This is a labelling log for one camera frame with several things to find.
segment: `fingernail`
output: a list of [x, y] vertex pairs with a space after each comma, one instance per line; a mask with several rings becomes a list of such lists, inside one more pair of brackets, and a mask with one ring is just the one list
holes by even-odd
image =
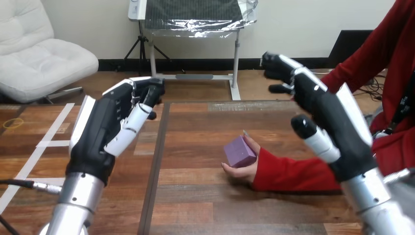
[[249, 137], [248, 132], [246, 132], [245, 130], [243, 130], [243, 131], [244, 131], [244, 135], [246, 135], [247, 137]]

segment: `lanyard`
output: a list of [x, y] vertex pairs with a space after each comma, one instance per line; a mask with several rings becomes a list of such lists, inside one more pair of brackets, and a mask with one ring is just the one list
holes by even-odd
[[404, 95], [399, 102], [399, 105], [393, 115], [392, 121], [384, 131], [385, 134], [390, 135], [396, 128], [396, 126], [411, 112], [414, 101], [414, 88], [415, 88], [415, 71], [412, 73], [409, 84], [406, 87]]

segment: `human hand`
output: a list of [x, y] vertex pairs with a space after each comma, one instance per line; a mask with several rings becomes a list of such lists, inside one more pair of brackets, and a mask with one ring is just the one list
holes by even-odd
[[232, 168], [226, 163], [222, 163], [222, 168], [226, 172], [227, 175], [236, 178], [248, 181], [249, 183], [253, 183], [256, 175], [256, 169], [258, 168], [258, 158], [259, 158], [259, 151], [261, 146], [257, 142], [255, 142], [251, 137], [244, 135], [244, 141], [247, 145], [252, 149], [252, 151], [256, 154], [256, 162], [252, 165], [247, 167], [241, 168]]

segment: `white wall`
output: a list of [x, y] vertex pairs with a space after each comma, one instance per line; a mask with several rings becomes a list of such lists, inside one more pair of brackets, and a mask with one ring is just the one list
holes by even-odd
[[[129, 0], [42, 0], [55, 37], [83, 46], [99, 59], [124, 58], [138, 36], [127, 17]], [[290, 57], [327, 57], [342, 29], [374, 29], [394, 0], [259, 0], [258, 22], [241, 31], [241, 58], [267, 51]], [[226, 39], [158, 37], [171, 58], [232, 58]], [[136, 58], [136, 49], [130, 58]]]

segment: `wooden table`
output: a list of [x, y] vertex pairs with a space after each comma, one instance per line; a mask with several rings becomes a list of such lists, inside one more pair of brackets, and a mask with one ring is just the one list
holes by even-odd
[[[0, 136], [0, 178], [17, 175], [62, 108], [16, 109], [25, 123]], [[69, 139], [78, 111], [73, 107], [53, 140]], [[243, 129], [276, 155], [312, 157], [291, 130], [290, 119], [300, 112], [293, 102], [166, 103], [157, 112], [118, 158], [90, 234], [360, 234], [341, 195], [255, 192], [222, 171], [223, 145]], [[30, 177], [64, 177], [67, 162], [67, 147], [48, 147]], [[56, 199], [20, 189], [2, 216], [21, 234], [37, 234]], [[0, 234], [6, 234], [1, 226]]]
[[139, 234], [360, 234], [343, 196], [281, 195], [231, 185], [223, 146], [245, 129], [261, 146], [297, 160], [312, 152], [291, 129], [290, 101], [165, 105]]

